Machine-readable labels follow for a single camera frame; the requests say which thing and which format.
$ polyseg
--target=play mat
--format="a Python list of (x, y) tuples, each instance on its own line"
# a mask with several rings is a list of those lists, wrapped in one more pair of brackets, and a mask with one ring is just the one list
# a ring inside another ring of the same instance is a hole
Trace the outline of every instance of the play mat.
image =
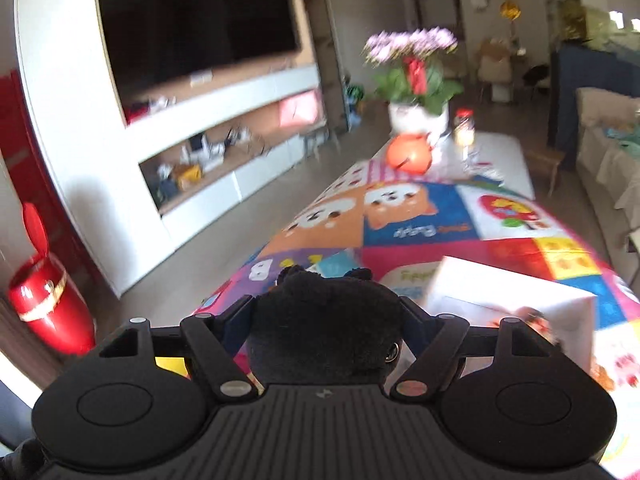
[(375, 280), (414, 300), (424, 296), (443, 256), (595, 294), (591, 373), (618, 408), (616, 433), (601, 464), (617, 478), (640, 479), (640, 302), (575, 234), (501, 187), (429, 182), (428, 174), (409, 176), (377, 160), (356, 163), (198, 312), (218, 314), (245, 294), (267, 291), (283, 267), (310, 267), (345, 249)]

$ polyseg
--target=potted plant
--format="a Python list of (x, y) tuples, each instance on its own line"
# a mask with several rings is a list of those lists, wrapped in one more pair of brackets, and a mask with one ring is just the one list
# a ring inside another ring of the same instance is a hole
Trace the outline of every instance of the potted plant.
[(458, 46), (446, 28), (415, 32), (382, 32), (364, 47), (367, 62), (391, 65), (376, 76), (376, 94), (389, 102), (389, 118), (398, 134), (429, 133), (437, 139), (449, 125), (449, 101), (463, 91), (457, 81), (443, 77), (440, 56)]

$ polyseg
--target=tv cabinet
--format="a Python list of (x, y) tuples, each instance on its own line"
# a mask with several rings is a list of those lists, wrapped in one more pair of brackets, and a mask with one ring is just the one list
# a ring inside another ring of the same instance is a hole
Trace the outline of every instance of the tv cabinet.
[[(302, 43), (312, 49), (302, 0), (294, 2)], [(15, 0), (15, 23), (22, 86), (47, 171), (118, 296), (303, 156), (297, 132), (281, 132), (266, 156), (232, 154), (219, 178), (161, 215), (142, 162), (217, 124), (317, 88), (315, 63), (299, 64), (298, 56), (292, 68), (212, 89), (127, 126), (97, 0)]]

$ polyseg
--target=red jar lid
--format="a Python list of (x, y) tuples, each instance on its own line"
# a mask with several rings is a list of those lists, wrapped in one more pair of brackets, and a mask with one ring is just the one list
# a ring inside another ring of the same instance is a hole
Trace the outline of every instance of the red jar lid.
[(44, 230), (44, 225), (36, 206), (28, 202), (22, 206), (22, 221), (33, 247), (44, 258), (49, 254), (49, 238)]

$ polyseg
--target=black tv screen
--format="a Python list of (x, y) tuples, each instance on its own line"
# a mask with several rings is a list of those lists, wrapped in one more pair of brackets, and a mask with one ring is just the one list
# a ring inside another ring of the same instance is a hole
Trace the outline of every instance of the black tv screen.
[(98, 0), (120, 99), (199, 70), (299, 49), (290, 0)]

